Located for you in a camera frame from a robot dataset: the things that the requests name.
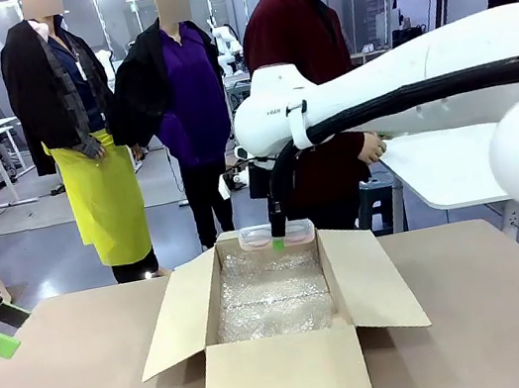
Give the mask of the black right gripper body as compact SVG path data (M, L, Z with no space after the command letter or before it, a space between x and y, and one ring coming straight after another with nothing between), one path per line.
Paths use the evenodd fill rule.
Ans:
M252 199L264 199L267 204L268 218L272 224L285 222L284 195L281 178L275 171L274 159L254 159L249 161L249 186Z

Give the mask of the person's left hand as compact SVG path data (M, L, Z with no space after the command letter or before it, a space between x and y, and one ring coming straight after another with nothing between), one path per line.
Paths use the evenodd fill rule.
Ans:
M359 159L367 165L379 162L387 149L385 141L374 132L365 132L363 136L363 148L359 153Z

